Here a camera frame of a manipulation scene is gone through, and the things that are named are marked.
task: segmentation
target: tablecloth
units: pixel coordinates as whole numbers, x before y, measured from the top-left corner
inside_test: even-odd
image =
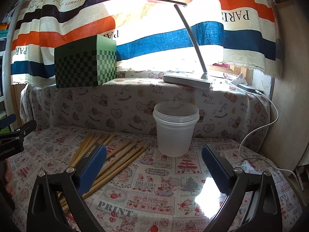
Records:
[[[57,89],[27,85],[22,93],[21,117],[25,121],[35,119],[38,130],[67,124],[156,135],[154,106],[170,100],[189,102],[199,108],[200,119],[193,133],[198,138],[231,138],[241,142],[249,132],[269,123],[266,98],[236,86],[245,82],[242,74],[232,82],[227,74],[227,78],[215,78],[209,90],[167,84],[160,79],[162,76],[152,72],[148,76],[118,78],[98,87]],[[245,145],[257,152],[266,131],[255,132]]]
[[[16,189],[13,220],[21,231],[26,229],[26,213],[38,172],[63,172],[90,131],[100,132],[68,125],[32,132],[25,138],[24,152],[10,158]],[[118,133],[107,145],[108,152],[128,139],[149,148],[85,200],[106,232],[202,232],[226,197],[219,192],[201,158],[205,144],[215,147],[233,167],[240,166],[250,173],[271,172],[280,199],[284,232],[302,213],[283,175],[263,161],[241,159],[239,144],[232,139],[192,138],[188,153],[170,158],[158,151],[156,136]],[[243,153],[260,156],[246,148]],[[250,198],[251,194],[246,193],[230,230],[239,226]],[[70,226],[78,229],[70,212],[66,217]]]

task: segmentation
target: white pole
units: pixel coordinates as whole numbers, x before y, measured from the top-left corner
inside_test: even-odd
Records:
[[[13,101],[11,97],[11,47],[12,47],[15,26],[23,3],[24,0],[19,0],[13,13],[12,20],[9,26],[9,31],[7,33],[7,44],[5,46],[5,53],[2,60],[2,87],[3,87],[5,111],[7,112],[7,116],[15,113],[13,110]],[[16,121],[13,124],[11,124],[10,127],[12,131],[18,129]]]

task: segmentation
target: charging cable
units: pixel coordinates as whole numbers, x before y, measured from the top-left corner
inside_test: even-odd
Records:
[[[268,126],[270,126],[270,125],[272,125],[272,124],[274,124],[274,123],[278,120],[278,118],[279,118],[279,113],[278,113],[278,110],[277,110],[276,106],[274,105],[274,103],[273,103],[268,97],[266,97],[263,93],[261,93],[260,91],[255,90],[255,92],[256,92],[257,94],[260,94],[260,95],[262,95],[262,96],[264,96],[265,98],[268,99],[268,101],[273,105],[273,107],[275,108],[275,110],[276,110],[276,112],[277,112],[277,118],[276,118],[273,122],[271,122],[271,123],[269,123],[269,124],[266,124],[266,125],[264,125],[264,126],[261,126],[261,127],[259,127],[259,128],[256,128],[256,129],[253,130],[252,132],[248,133],[248,134],[246,135],[246,137],[244,137],[244,139],[243,139],[242,142],[240,143],[238,153],[239,153],[240,157],[242,157],[243,159],[246,159],[246,160],[262,160],[262,161],[266,162],[267,164],[269,164],[272,168],[274,168],[274,169],[276,169],[276,170],[279,170],[279,171],[282,171],[282,172],[291,173],[291,174],[295,177],[296,182],[297,182],[297,184],[299,185],[299,181],[298,181],[298,179],[297,179],[297,177],[296,177],[296,175],[295,175],[295,173],[294,173],[293,171],[288,170],[288,169],[282,169],[282,168],[275,167],[275,166],[273,166],[271,163],[269,163],[267,160],[265,160],[264,158],[252,158],[252,157],[251,157],[251,158],[246,158],[246,157],[242,156],[242,154],[241,154],[241,148],[242,148],[243,144],[245,143],[246,139],[247,139],[252,133],[254,133],[254,132],[258,131],[258,130],[261,130],[261,129],[265,128],[265,127],[268,127]]]

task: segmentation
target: human hand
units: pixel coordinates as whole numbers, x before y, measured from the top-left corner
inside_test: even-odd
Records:
[[[5,186],[6,191],[11,195],[15,195],[15,189],[13,187],[13,181],[14,181],[14,175],[12,172],[11,164],[8,159],[4,160],[5,163],[5,180],[7,181],[7,184]]]

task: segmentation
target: white lamp base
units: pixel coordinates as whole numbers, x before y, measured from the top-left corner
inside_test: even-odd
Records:
[[[207,90],[212,85],[211,76],[198,73],[168,73],[163,75],[163,81],[169,84],[185,85],[202,90]]]

